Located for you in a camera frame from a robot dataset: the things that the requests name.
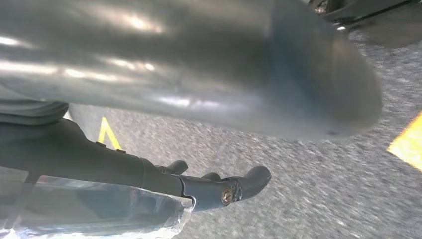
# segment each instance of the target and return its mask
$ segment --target clear plastic bag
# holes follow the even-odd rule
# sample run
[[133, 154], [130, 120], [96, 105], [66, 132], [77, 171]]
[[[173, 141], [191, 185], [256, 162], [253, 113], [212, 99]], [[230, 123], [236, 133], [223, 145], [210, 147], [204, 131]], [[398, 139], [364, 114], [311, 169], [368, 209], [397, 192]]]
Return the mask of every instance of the clear plastic bag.
[[13, 178], [4, 170], [0, 238], [168, 239], [193, 209], [190, 199], [140, 188], [49, 176], [25, 183], [26, 172]]

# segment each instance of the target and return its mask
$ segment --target road surface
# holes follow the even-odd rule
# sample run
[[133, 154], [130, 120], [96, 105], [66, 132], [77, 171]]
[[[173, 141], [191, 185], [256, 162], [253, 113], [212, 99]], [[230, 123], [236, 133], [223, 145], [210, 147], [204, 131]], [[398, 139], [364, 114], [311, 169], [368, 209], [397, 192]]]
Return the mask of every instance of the road surface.
[[92, 141], [105, 116], [128, 153], [185, 160], [188, 175], [243, 175], [261, 164], [273, 173], [259, 196], [192, 215], [178, 239], [422, 239], [422, 173], [386, 151], [422, 110], [422, 43], [359, 48], [377, 68], [385, 105], [380, 123], [352, 139], [286, 141], [93, 106], [72, 105], [71, 115]]

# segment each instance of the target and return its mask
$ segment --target bolt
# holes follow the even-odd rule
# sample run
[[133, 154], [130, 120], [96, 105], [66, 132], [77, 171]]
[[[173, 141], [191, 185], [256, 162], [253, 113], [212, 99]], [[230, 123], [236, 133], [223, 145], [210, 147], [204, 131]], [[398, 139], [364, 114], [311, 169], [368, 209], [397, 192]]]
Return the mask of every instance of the bolt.
[[226, 188], [221, 195], [221, 201], [224, 205], [229, 205], [233, 201], [233, 191], [229, 188]]

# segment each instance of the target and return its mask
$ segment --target gray pavement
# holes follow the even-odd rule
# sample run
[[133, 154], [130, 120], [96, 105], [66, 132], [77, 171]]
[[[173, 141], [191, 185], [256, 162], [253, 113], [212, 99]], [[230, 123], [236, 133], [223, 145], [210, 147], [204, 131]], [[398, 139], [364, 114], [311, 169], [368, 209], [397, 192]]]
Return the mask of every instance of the gray pavement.
[[351, 139], [286, 141], [93, 106], [72, 105], [71, 115], [92, 141], [106, 116], [128, 153], [185, 160], [189, 175], [242, 175], [260, 164], [273, 173], [257, 197], [193, 214], [178, 239], [422, 239], [422, 173], [386, 151], [422, 110], [422, 44], [359, 47], [379, 72], [385, 105], [380, 123]]

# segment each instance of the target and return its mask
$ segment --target yellow road marking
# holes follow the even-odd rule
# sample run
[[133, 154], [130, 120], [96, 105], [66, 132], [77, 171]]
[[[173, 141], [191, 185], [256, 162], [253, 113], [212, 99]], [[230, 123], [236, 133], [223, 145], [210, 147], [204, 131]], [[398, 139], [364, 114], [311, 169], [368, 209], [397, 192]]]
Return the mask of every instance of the yellow road marking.
[[422, 172], [422, 112], [390, 144], [388, 151]]
[[101, 121], [100, 133], [98, 135], [97, 141], [100, 142], [100, 143], [104, 143], [104, 139], [106, 137], [106, 134], [110, 138], [110, 141], [111, 141], [113, 147], [115, 149], [121, 150], [120, 144], [118, 143], [117, 138], [113, 133], [113, 130], [111, 130], [110, 125], [108, 124], [107, 118], [103, 117], [103, 119]]

